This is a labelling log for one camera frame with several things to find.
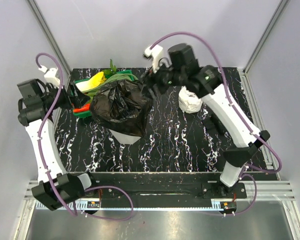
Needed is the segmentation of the white translucent trash bin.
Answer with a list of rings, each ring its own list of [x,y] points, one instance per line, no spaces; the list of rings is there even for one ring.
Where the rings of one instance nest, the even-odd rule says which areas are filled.
[[[131,136],[127,134],[122,134],[111,129],[109,131],[116,138],[116,140],[123,145],[133,145],[134,143],[136,143],[141,139],[140,136]]]

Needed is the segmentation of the black trash bag roll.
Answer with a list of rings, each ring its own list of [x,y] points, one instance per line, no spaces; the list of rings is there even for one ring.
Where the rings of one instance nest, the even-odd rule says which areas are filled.
[[[202,124],[207,130],[216,129],[220,134],[224,133],[222,122],[214,113],[208,118],[204,119]]]

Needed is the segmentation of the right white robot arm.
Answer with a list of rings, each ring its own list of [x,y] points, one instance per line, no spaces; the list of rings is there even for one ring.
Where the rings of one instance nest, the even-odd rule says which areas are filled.
[[[224,127],[230,134],[234,147],[223,153],[225,165],[217,186],[218,194],[229,198],[236,191],[244,165],[270,138],[266,130],[260,130],[244,114],[229,93],[218,68],[212,65],[200,66],[193,49],[186,43],[179,43],[168,49],[171,65],[162,63],[163,47],[147,47],[143,56],[151,59],[151,69],[142,78],[144,95],[155,97],[164,94],[169,87],[186,87],[213,112],[216,125]]]

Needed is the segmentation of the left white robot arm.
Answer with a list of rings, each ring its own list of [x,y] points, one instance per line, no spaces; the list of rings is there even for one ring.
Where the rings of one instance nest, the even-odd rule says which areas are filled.
[[[31,189],[32,195],[51,211],[65,207],[76,214],[76,209],[68,205],[84,195],[96,196],[99,186],[89,173],[74,176],[65,170],[55,140],[52,112],[58,108],[81,108],[89,97],[73,84],[67,91],[39,79],[26,80],[17,87],[22,95],[18,101],[18,121],[31,139],[37,162],[38,185]]]

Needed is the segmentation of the orange toy carrot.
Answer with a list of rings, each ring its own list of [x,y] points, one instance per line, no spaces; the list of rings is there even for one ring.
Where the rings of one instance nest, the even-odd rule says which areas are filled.
[[[90,104],[87,103],[81,108],[75,108],[73,110],[74,113],[88,112],[90,110]]]

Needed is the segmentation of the white toy radish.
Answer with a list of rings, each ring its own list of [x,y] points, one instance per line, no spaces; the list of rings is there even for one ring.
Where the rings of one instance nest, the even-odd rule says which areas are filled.
[[[75,85],[82,93],[89,92],[96,87],[96,84],[93,83],[91,79],[86,81],[76,82]]]

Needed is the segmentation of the green plastic basket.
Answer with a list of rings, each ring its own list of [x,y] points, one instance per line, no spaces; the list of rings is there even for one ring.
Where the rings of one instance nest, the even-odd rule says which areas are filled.
[[[127,70],[123,70],[123,71],[119,71],[119,72],[116,72],[116,74],[133,74],[132,73],[132,70],[130,69],[127,69]],[[82,81],[88,81],[90,78],[86,78],[86,79],[82,79],[82,80],[75,80],[74,83],[76,84],[76,82],[82,82]],[[92,102],[92,99],[93,97],[95,96],[89,96],[90,97],[90,101],[88,101],[86,104],[90,104]],[[89,111],[85,111],[85,112],[79,112],[79,113],[74,113],[73,112],[73,115],[76,116],[77,118],[80,118],[80,119],[83,119],[83,118],[87,118],[87,117],[91,117],[92,114]]]

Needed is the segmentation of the yellow toy vegetable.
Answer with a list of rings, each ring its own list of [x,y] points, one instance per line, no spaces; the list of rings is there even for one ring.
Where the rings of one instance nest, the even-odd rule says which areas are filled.
[[[87,81],[87,87],[88,89],[97,88],[99,85],[103,84],[106,80],[107,78],[105,77],[104,72],[100,71]]]

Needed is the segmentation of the green coiled bean bundle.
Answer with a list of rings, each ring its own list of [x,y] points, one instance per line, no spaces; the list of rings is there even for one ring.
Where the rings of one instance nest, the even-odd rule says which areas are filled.
[[[87,92],[84,94],[87,96],[94,96],[101,87],[103,87],[105,84],[109,84],[118,80],[130,80],[130,81],[136,81],[138,78],[132,74],[132,73],[117,73],[112,75],[110,78],[106,79],[105,76],[103,76],[99,81],[97,81],[98,85],[91,87]]]

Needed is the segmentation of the green leafy toy plant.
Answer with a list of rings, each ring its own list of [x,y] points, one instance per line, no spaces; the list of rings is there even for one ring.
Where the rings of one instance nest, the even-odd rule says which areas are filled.
[[[103,73],[105,76],[108,76],[108,77],[109,76],[111,77],[117,73],[117,67],[116,67],[116,65],[114,65],[112,59],[110,59],[110,61],[109,61],[109,68],[103,70]]]

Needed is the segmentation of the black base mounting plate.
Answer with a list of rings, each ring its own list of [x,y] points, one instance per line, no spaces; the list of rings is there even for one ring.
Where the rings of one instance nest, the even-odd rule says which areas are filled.
[[[192,194],[204,198],[246,199],[243,183],[226,187],[213,172],[94,172],[100,186],[116,186],[129,194]]]

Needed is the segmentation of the left aluminium frame post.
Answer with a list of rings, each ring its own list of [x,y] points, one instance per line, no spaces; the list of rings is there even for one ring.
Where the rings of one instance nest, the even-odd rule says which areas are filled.
[[[25,2],[28,4],[31,12],[33,13],[35,19],[37,20],[41,30],[43,31],[43,34],[45,35],[50,47],[52,48],[52,51],[56,58],[59,60],[60,65],[65,70],[66,74],[68,76],[71,75],[72,69],[70,68],[66,58],[64,57],[42,11],[40,10],[40,7],[36,0],[25,0]]]

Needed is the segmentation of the aluminium frame post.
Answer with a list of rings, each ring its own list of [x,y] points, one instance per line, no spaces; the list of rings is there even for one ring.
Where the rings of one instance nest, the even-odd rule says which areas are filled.
[[[253,66],[254,62],[256,61],[257,57],[259,56],[262,48],[264,47],[265,43],[267,42],[268,38],[270,37],[272,31],[274,30],[275,26],[277,25],[279,19],[281,18],[282,14],[284,13],[286,7],[289,5],[290,0],[281,0],[276,7],[270,21],[268,22],[265,30],[263,31],[256,47],[254,48],[247,64],[242,69],[244,74],[247,74],[251,67]]]
[[[28,4],[31,12],[33,13],[35,19],[37,20],[41,30],[43,31],[43,34],[45,35],[50,47],[52,48],[52,51],[56,58],[59,60],[60,65],[65,70],[66,74],[68,76],[71,75],[72,69],[70,68],[66,58],[64,57],[42,11],[40,10],[40,7],[36,0],[25,0],[25,2]]]

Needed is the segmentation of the right aluminium frame post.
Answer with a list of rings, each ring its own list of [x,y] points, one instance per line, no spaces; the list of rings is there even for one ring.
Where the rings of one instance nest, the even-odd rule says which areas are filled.
[[[242,69],[244,74],[247,74],[251,67],[253,66],[254,62],[256,61],[257,57],[259,56],[262,48],[264,47],[265,43],[267,42],[268,38],[270,37],[272,31],[274,30],[275,26],[277,25],[279,19],[281,18],[282,14],[284,13],[286,7],[289,5],[290,0],[281,0],[276,7],[270,21],[268,22],[265,30],[263,31],[256,47],[254,48],[247,64]]]

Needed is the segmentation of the aluminium front rail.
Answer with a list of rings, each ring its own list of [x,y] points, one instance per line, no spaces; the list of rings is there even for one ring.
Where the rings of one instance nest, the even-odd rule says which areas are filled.
[[[294,201],[295,196],[292,191],[292,187],[288,181],[255,181],[256,183],[256,191],[257,191],[257,201],[271,201],[276,199],[277,201]],[[31,193],[31,187],[34,187],[37,182],[30,181],[27,190],[25,192],[24,199],[31,199],[32,193]],[[242,189],[245,188],[243,192],[240,189],[240,193],[246,193],[248,199],[252,199],[255,194],[255,185],[253,181],[240,181],[240,184],[244,184],[244,187],[241,187]]]

